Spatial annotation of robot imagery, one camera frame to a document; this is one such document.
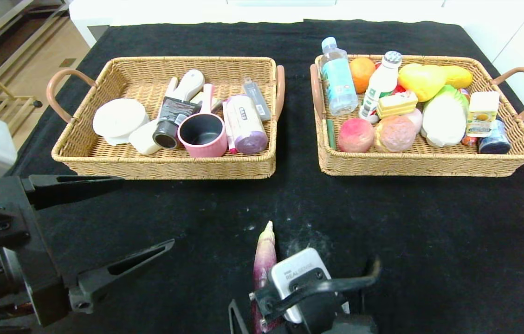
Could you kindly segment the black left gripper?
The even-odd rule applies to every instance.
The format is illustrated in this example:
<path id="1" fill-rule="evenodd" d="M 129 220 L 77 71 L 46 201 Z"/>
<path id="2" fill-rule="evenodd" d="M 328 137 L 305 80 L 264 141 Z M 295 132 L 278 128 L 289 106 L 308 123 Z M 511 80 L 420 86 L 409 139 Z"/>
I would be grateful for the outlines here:
<path id="1" fill-rule="evenodd" d="M 169 252 L 175 239 L 134 252 L 100 268 L 77 274 L 67 290 L 40 230 L 38 211 L 75 203 L 122 188 L 111 176 L 31 175 L 0 180 L 0 299 L 25 292 L 41 326 L 70 311 L 92 314 Z"/>

